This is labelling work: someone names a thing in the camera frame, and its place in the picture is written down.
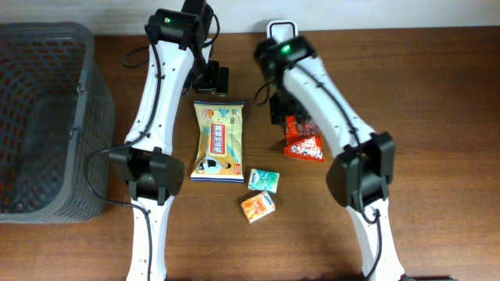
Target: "wire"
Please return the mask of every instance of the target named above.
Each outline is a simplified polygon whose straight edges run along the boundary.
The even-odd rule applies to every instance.
[[[356,127],[351,122],[351,119],[348,117],[347,113],[345,112],[344,108],[340,104],[340,102],[335,98],[335,96],[323,85],[322,82],[317,80],[314,75],[312,75],[307,69],[305,69],[303,66],[299,65],[298,63],[294,64],[294,66],[297,66],[305,75],[309,76],[315,83],[317,87],[320,87],[325,93],[328,94],[328,96],[334,101],[335,105],[338,107],[340,110],[342,116],[345,119],[345,122],[349,126],[351,134],[354,136],[356,143],[358,145],[358,195],[359,195],[359,207],[361,208],[361,214],[363,219],[368,223],[369,225],[377,224],[377,232],[378,232],[378,250],[377,250],[377,257],[375,258],[375,262],[373,263],[373,267],[366,275],[366,279],[370,279],[372,274],[375,272],[375,269],[377,268],[378,262],[380,261],[380,257],[382,256],[382,230],[380,226],[380,210],[376,209],[375,210],[375,219],[372,221],[368,219],[368,217],[365,214],[365,205],[363,203],[363,193],[362,193],[362,181],[361,178],[363,177],[363,146],[361,145],[361,141],[359,141],[359,136]]]
[[[135,53],[137,53],[137,52],[140,52],[140,51],[147,50],[148,48],[149,48],[149,45],[148,45],[148,46],[142,46],[142,47],[140,47],[140,48],[136,48],[136,49],[134,49],[134,50],[130,51],[130,52],[129,52],[128,54],[126,54],[126,55],[125,55],[125,57],[123,58],[123,60],[122,60],[122,65],[123,65],[123,66],[125,66],[125,67],[127,67],[128,69],[136,69],[136,68],[139,68],[139,67],[141,67],[141,66],[143,66],[143,65],[147,64],[147,63],[148,63],[148,61],[149,61],[149,57],[147,57],[144,61],[139,62],[139,63],[138,63],[138,64],[136,64],[136,65],[130,65],[130,64],[128,64],[128,63],[127,63],[127,60],[128,60],[128,59],[129,59],[129,58],[130,58],[133,54],[135,54]]]
[[[106,148],[102,149],[99,151],[94,151],[90,153],[84,160],[84,177],[87,182],[88,188],[92,191],[92,193],[99,199],[103,200],[104,202],[111,204],[111,205],[118,205],[118,206],[123,206],[123,207],[130,207],[130,208],[136,208],[137,210],[141,211],[142,214],[145,217],[146,221],[146,226],[148,228],[148,242],[149,242],[149,259],[148,259],[148,281],[151,279],[151,260],[152,260],[152,235],[151,235],[151,223],[149,222],[149,211],[146,210],[145,208],[142,208],[141,206],[137,206],[131,203],[126,203],[122,201],[116,201],[112,199],[108,199],[105,196],[101,196],[91,185],[90,178],[88,176],[88,166],[90,163],[90,160],[95,157],[96,155],[101,155],[101,154],[109,154],[110,152],[114,151],[120,151],[123,149],[131,148],[133,145],[137,144],[139,141],[144,139],[148,131],[151,129],[154,116],[156,114],[156,109],[158,108],[158,100],[159,100],[159,95],[160,95],[160,87],[162,86],[162,69],[160,66],[160,61],[159,61],[159,56],[158,56],[158,51],[156,50],[155,42],[152,40],[151,34],[149,32],[149,25],[145,25],[144,29],[146,32],[146,36],[148,37],[149,44],[152,47],[153,53],[155,54],[155,61],[156,61],[156,71],[157,71],[157,83],[156,83],[156,93],[155,93],[155,100],[153,101],[153,107],[151,110],[151,115],[149,116],[148,123],[146,124],[144,132],[141,132],[139,137],[133,141],[131,141],[128,144],[125,144],[123,146],[118,146],[118,147],[113,147],[113,148]]]
[[[269,85],[271,85],[272,83],[274,83],[274,80],[271,80],[269,82],[266,80],[266,82],[255,93],[255,97],[253,98],[253,100],[257,104],[257,106],[263,106],[263,105],[265,105],[267,103],[267,101],[269,101],[269,96],[270,96],[270,91],[271,91]],[[266,99],[264,99],[263,102],[257,102],[257,98],[259,98],[260,92],[265,87],[267,88]]]
[[[217,25],[217,31],[216,31],[216,35],[213,37],[212,40],[206,42],[203,44],[203,48],[204,47],[209,47],[211,44],[213,44],[213,42],[216,41],[216,39],[219,37],[219,33],[220,33],[220,24],[219,24],[219,18],[217,17],[216,14],[213,14],[213,18],[216,19],[216,25]]]

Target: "gray plastic bin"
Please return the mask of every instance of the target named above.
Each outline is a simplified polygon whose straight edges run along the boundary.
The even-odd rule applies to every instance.
[[[113,138],[115,105],[77,23],[0,25],[0,222],[80,222],[102,213],[83,163]],[[108,159],[91,160],[105,195]]]

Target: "wooden tabletop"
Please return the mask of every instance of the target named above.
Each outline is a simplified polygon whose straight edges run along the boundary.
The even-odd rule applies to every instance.
[[[500,27],[306,32],[357,113],[397,144],[390,221],[411,276],[500,278]],[[213,59],[230,68],[221,99],[180,100],[173,155],[189,171],[198,146],[193,101],[244,101],[243,166],[280,172],[277,210],[248,224],[246,184],[193,183],[173,202],[171,280],[320,280],[361,270],[351,219],[330,195],[326,163],[283,156],[284,133],[252,98],[263,83],[252,54],[263,34],[222,34]],[[115,143],[138,110],[146,68],[121,66],[145,37],[97,37],[95,60],[116,103]],[[108,196],[130,200],[114,172]],[[109,206],[73,225],[0,225],[1,280],[124,280],[133,219]]]

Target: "snack package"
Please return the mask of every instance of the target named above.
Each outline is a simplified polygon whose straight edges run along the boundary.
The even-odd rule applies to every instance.
[[[252,169],[250,172],[250,180],[248,181],[248,189],[264,190],[275,194],[278,188],[279,179],[279,173]]]
[[[200,141],[191,180],[243,183],[242,109],[243,102],[195,101]]]
[[[241,208],[250,223],[276,210],[271,196],[265,191],[241,203]]]
[[[298,123],[295,116],[286,117],[287,146],[284,154],[292,158],[325,162],[320,128],[312,120]]]

